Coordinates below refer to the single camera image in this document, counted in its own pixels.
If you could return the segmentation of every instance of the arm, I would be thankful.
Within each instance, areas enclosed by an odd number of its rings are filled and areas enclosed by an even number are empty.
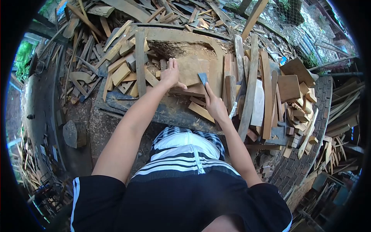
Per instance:
[[[242,178],[245,179],[247,186],[251,187],[262,183],[262,180],[255,171],[249,152],[234,128],[232,120],[228,117],[228,112],[223,100],[214,95],[208,83],[206,83],[206,90],[208,93],[205,95],[206,109],[219,123],[224,132],[232,166]]]
[[[170,58],[169,68],[161,73],[161,81],[125,113],[99,156],[92,175],[111,176],[126,182],[137,155],[140,140],[162,97],[171,87],[187,89],[178,80],[177,61]]]

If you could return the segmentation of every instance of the hand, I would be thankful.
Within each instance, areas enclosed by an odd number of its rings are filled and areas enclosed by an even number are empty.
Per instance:
[[[215,96],[208,82],[206,82],[205,87],[207,91],[207,94],[205,94],[206,109],[209,114],[219,123],[230,120],[223,100]]]
[[[179,69],[175,58],[169,59],[169,67],[161,72],[160,79],[161,82],[168,85],[168,88],[180,87],[182,89],[187,89],[185,84],[179,82]]]

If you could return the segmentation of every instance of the person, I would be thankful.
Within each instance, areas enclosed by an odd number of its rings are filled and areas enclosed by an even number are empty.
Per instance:
[[[161,98],[178,82],[176,59],[117,125],[91,176],[73,181],[71,231],[279,231],[292,215],[278,189],[258,177],[221,98],[206,83],[206,108],[220,124],[231,165],[218,136],[179,127],[154,140],[151,158],[130,179],[139,143]]]

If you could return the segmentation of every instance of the left hand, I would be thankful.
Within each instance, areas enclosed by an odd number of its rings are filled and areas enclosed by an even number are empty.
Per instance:
[[[185,84],[179,82],[179,69],[175,58],[169,59],[169,67],[161,72],[160,79],[161,82],[166,83],[169,88],[180,87],[182,89],[187,89]]]

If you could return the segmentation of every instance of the black t-shirt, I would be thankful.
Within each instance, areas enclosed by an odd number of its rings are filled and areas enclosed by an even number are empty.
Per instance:
[[[71,231],[202,231],[221,215],[245,231],[287,232],[292,215],[278,189],[247,187],[242,178],[205,174],[130,182],[87,176],[74,180]]]

